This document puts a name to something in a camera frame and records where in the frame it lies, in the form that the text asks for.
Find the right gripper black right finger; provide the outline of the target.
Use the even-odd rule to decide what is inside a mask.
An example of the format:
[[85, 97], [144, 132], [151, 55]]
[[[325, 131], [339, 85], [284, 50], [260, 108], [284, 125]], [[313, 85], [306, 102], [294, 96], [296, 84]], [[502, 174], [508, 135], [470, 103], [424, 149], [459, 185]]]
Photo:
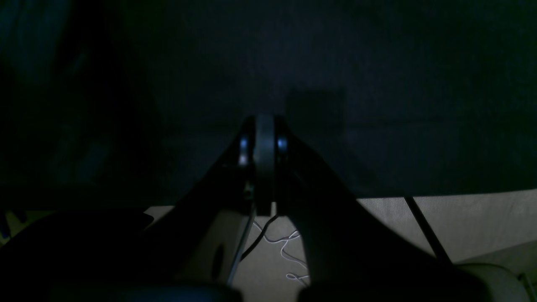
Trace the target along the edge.
[[310, 273], [299, 302], [491, 301], [481, 280], [419, 249], [362, 207], [282, 117], [275, 127], [276, 146], [284, 149], [280, 205], [302, 237]]

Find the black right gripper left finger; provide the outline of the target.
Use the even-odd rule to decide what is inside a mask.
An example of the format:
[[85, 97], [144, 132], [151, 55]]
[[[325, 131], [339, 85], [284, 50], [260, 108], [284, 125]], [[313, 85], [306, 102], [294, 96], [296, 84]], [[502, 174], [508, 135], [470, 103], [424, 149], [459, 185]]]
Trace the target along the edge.
[[143, 278], [230, 285], [255, 216], [255, 118], [174, 208], [143, 233]]

